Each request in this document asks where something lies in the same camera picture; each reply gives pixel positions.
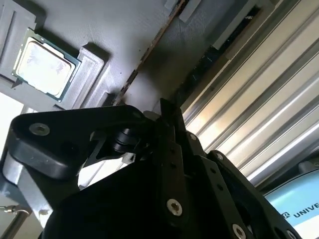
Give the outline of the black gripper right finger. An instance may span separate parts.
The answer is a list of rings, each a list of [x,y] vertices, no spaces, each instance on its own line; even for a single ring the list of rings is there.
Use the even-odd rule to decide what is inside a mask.
[[[297,239],[298,233],[221,152],[205,153],[185,133],[185,163],[194,169],[221,239]]]

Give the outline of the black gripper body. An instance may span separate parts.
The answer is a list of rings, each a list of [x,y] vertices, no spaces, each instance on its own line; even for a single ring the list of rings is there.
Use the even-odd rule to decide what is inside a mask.
[[[180,160],[140,161],[65,199],[45,239],[220,239],[225,220],[205,178]]]

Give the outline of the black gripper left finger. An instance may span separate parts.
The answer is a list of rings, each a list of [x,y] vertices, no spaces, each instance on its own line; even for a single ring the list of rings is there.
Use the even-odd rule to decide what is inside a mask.
[[[20,115],[5,168],[22,166],[16,187],[48,220],[65,199],[140,161],[180,160],[185,175],[181,111],[165,99],[159,105],[156,119],[128,105]]]

